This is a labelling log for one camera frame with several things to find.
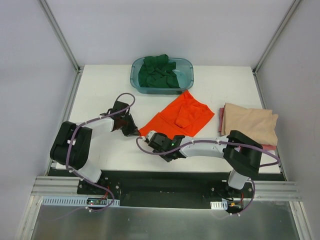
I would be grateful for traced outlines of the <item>orange t shirt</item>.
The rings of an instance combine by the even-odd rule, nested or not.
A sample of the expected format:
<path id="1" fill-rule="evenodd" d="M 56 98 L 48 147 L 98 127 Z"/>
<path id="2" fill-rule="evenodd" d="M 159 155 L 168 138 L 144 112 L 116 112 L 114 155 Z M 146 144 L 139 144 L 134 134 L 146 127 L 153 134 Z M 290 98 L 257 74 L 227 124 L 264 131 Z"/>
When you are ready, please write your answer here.
<path id="1" fill-rule="evenodd" d="M 166 108 L 158 112 L 139 132 L 147 136 L 150 131 L 167 135 L 194 137 L 214 117 L 215 113 L 196 100 L 189 91 L 184 91 Z"/>

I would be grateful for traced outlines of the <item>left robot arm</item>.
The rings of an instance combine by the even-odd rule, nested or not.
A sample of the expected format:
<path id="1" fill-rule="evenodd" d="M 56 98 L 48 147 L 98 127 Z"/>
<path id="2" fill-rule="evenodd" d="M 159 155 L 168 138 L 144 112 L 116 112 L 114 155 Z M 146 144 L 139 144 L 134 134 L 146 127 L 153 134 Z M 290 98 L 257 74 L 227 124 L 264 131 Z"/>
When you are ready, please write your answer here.
<path id="1" fill-rule="evenodd" d="M 89 160 L 91 141 L 116 130 L 122 131 L 126 137 L 140 134 L 130 114 L 130 105 L 119 100 L 114 102 L 113 108 L 100 114 L 97 120 L 85 125 L 63 122 L 49 156 L 68 170 L 89 180 L 88 188 L 94 194 L 102 194 L 106 183 L 102 180 L 102 171 Z"/>

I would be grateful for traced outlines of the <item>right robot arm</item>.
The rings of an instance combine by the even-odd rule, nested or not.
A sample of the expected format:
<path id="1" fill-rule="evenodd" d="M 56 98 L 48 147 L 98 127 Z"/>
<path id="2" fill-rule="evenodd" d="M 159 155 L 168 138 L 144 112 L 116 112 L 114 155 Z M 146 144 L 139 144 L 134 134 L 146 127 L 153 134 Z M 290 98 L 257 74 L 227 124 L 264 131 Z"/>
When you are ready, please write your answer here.
<path id="1" fill-rule="evenodd" d="M 216 138 L 199 138 L 176 135 L 170 139 L 164 133 L 150 131 L 146 142 L 153 153 L 160 153 L 166 162 L 190 157 L 214 157 L 224 159 L 232 167 L 225 192 L 237 197 L 250 178 L 258 175 L 263 147 L 238 130 Z"/>

